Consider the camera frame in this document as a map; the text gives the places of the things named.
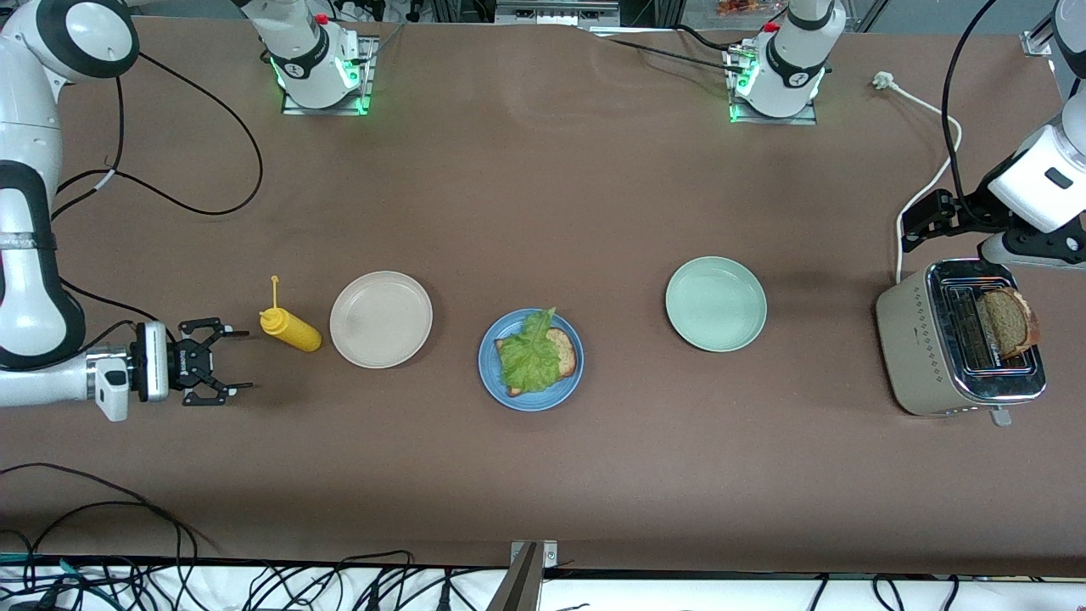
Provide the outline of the yellow mustard squeeze bottle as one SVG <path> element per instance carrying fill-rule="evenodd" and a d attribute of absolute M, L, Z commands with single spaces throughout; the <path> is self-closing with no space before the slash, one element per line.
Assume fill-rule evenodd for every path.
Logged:
<path fill-rule="evenodd" d="M 298 351 L 306 353 L 318 351 L 323 347 L 323 334 L 313 324 L 306 323 L 279 305 L 278 284 L 279 277 L 272 275 L 272 308 L 258 311 L 261 330 Z"/>

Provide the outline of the green lettuce leaf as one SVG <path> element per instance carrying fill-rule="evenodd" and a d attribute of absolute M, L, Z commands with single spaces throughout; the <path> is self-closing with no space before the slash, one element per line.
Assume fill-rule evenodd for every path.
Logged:
<path fill-rule="evenodd" d="M 505 386 L 538 392 L 560 379 L 558 345 L 547 336 L 555 308 L 533 311 L 526 316 L 516 335 L 501 342 L 501 378 Z"/>

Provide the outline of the brown bread slice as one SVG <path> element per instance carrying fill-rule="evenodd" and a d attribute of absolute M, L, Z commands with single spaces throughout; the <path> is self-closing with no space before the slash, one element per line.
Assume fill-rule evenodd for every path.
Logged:
<path fill-rule="evenodd" d="M 571 340 L 571 338 L 567 333 L 563 332 L 563 330 L 560 328 L 551 328 L 547 336 L 551 338 L 551 340 L 553 340 L 554 343 L 556 345 L 558 345 L 558 348 L 559 348 L 559 355 L 560 355 L 560 379 L 558 380 L 558 382 L 560 382 L 560 380 L 564 380 L 566 378 L 571 378 L 571 375 L 574 375 L 574 370 L 577 370 L 577 366 L 578 366 L 577 355 L 574 355 L 574 343 L 573 343 L 573 341 Z M 498 348 L 501 347 L 501 344 L 503 344 L 503 340 L 505 338 L 498 338 L 495 341 L 495 343 L 494 343 L 497 353 L 498 353 Z M 506 390 L 506 395 L 508 395 L 508 397 L 519 397 L 520 395 L 526 394 L 526 392 L 523 392 L 523 391 L 515 390 L 515 389 L 512 389 L 512 387 L 508 387 L 508 386 L 505 386 L 505 390 Z"/>
<path fill-rule="evenodd" d="M 1016 289 L 1001 287 L 984 293 L 980 306 L 988 316 L 994 344 L 1001 359 L 1016 357 L 1039 344 L 1036 314 Z"/>

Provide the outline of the beige plate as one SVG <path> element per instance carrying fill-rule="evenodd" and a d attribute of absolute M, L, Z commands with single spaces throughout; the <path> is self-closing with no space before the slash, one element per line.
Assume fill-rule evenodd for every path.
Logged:
<path fill-rule="evenodd" d="M 422 284 L 406 273 L 377 271 L 350 282 L 329 318 L 331 340 L 349 362 L 389 368 L 422 349 L 434 320 Z"/>

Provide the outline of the pale green plate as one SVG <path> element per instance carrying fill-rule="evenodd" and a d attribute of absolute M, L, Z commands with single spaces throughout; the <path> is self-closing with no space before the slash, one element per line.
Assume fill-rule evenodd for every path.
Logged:
<path fill-rule="evenodd" d="M 664 290 L 664 309 L 687 344 L 725 353 L 741 351 L 763 332 L 768 300 L 743 264 L 702 256 L 675 268 Z"/>

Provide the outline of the blue plate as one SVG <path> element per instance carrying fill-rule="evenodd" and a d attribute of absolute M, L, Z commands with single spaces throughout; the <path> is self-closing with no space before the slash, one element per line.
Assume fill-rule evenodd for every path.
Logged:
<path fill-rule="evenodd" d="M 545 390 L 512 392 L 512 387 L 501 375 L 498 344 L 502 340 L 521 332 L 527 318 L 536 311 L 540 311 L 540 308 L 523 308 L 505 314 L 487 330 L 478 351 L 477 370 L 488 394 L 501 405 L 519 412 L 542 412 L 560 405 L 574 393 L 585 372 L 585 347 L 581 338 L 574 332 L 573 324 L 556 313 L 551 318 L 551 328 L 560 330 L 565 335 L 560 344 L 563 347 L 567 345 L 569 351 L 573 352 L 573 364 L 570 367 L 563 365 L 560 378 Z"/>

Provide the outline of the beige chrome toaster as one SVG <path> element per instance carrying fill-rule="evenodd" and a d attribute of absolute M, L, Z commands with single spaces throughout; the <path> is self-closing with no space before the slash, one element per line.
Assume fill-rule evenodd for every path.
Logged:
<path fill-rule="evenodd" d="M 989 412 L 1010 424 L 1010 406 L 1047 389 L 1038 344 L 1001 359 L 980 297 L 1016 289 L 1007 266 L 978 258 L 947 259 L 886 289 L 874 305 L 893 397 L 908 413 L 947 418 Z"/>

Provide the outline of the grey power strip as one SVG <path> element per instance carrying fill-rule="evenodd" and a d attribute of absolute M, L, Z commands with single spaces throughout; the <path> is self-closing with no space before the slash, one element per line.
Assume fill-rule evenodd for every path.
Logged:
<path fill-rule="evenodd" d="M 494 0 L 493 22 L 498 25 L 570 25 L 620 27 L 619 0 Z"/>

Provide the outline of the aluminium corner bracket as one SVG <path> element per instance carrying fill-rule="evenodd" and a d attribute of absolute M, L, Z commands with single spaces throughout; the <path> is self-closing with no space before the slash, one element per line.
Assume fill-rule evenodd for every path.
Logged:
<path fill-rule="evenodd" d="M 1020 40 L 1023 52 L 1028 58 L 1051 58 L 1058 50 L 1055 35 L 1055 8 L 1060 0 L 1052 0 L 1052 5 L 1031 30 L 1022 31 Z"/>

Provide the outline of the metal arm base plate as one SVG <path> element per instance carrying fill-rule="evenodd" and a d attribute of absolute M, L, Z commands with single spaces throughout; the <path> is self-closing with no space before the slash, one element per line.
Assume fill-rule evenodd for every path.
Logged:
<path fill-rule="evenodd" d="M 368 115 L 380 39 L 350 30 L 327 35 L 323 58 L 272 55 L 285 115 Z"/>
<path fill-rule="evenodd" d="M 738 67 L 740 69 L 738 72 L 730 73 L 725 81 L 730 96 L 730 120 L 748 120 L 748 123 L 765 125 L 792 126 L 809 126 L 817 123 L 817 112 L 815 112 L 817 87 L 804 100 L 806 104 L 795 115 L 785 117 L 765 115 L 759 109 L 753 107 L 750 101 L 742 96 L 744 90 L 748 89 L 753 80 L 755 80 L 759 71 L 755 50 L 750 47 L 733 44 L 728 50 L 721 52 L 721 58 L 725 62 L 725 66 Z"/>

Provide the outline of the aluminium profile post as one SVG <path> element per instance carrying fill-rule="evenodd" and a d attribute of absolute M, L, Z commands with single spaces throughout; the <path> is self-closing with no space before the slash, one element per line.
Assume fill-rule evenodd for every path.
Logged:
<path fill-rule="evenodd" d="M 513 540 L 512 565 L 487 611 L 539 611 L 544 572 L 557 560 L 557 540 Z"/>

